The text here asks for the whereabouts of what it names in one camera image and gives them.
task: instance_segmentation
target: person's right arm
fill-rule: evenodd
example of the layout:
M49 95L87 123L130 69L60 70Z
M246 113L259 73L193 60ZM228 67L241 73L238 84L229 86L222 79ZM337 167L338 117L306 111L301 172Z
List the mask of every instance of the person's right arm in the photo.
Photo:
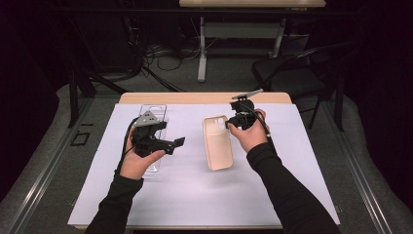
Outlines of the person's right arm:
M264 119L265 112L258 111ZM245 131L231 124L229 128L247 153L248 163L260 175L285 233L340 233L319 200L282 165L259 121Z

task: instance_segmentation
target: person's right hand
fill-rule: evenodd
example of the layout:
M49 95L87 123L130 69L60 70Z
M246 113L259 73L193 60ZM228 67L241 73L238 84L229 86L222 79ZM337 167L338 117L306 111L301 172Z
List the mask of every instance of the person's right hand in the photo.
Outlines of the person's right hand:
M265 120L265 112L261 109L256 109L258 115ZM236 137L241 144L243 150L248 153L253 147L258 144L268 142L267 136L265 134L264 128L262 127L259 120L255 120L251 127L247 130L237 129L233 124L228 124L228 128L234 137Z

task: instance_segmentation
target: person's left hand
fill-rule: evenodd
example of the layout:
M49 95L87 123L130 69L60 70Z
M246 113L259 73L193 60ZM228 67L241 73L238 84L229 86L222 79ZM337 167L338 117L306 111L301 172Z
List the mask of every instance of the person's left hand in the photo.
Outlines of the person's left hand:
M131 143L131 137L134 132L134 127L131 127L128 135L128 141L125 148L127 154L125 155L124 162L122 164L120 175L123 177L140 180L145 174L148 167L161 159L166 152L164 150L157 150L152 154L142 158L134 152L133 145Z

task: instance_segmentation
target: chair leg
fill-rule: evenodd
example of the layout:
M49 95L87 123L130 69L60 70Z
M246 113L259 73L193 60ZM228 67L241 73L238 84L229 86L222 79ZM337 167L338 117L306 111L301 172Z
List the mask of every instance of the chair leg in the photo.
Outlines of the chair leg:
M317 98L316 106L314 107L313 116L309 124L309 130L313 127L314 120L316 119L317 111L319 110L319 104L321 103L321 98Z

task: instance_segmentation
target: gray floor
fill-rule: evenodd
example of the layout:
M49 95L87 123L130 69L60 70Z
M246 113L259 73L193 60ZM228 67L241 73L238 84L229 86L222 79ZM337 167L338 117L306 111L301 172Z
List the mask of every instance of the gray floor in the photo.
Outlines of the gray floor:
M285 51L293 49L293 44L284 47ZM234 57L227 58L211 47L203 84L197 82L198 60L195 58L185 59L174 71L163 71L156 62L150 67L157 75L191 92L249 91L256 85L250 66L254 60L266 57L266 53L253 45L251 50L244 46ZM162 58L161 65L173 67L175 62L174 58ZM168 91L144 74L117 84L133 92ZM70 116L68 87L57 92L60 104L54 122L0 205L0 233L83 232L66 223L110 113L119 99L110 89L97 83L94 85L98 95L94 99L81 98L81 119L72 130L67 129ZM313 103L313 99L305 99L297 105L301 108ZM333 202L341 210L342 233L413 233L412 214L395 197L369 158L355 104L345 99L344 133L338 132L331 123L331 112L331 102L324 103L308 135ZM309 114L302 115L304 123L308 123ZM78 133L90 134L86 145L70 145L76 144L73 139ZM29 196L32 193L38 194L38 198ZM372 202L378 206L371 208Z

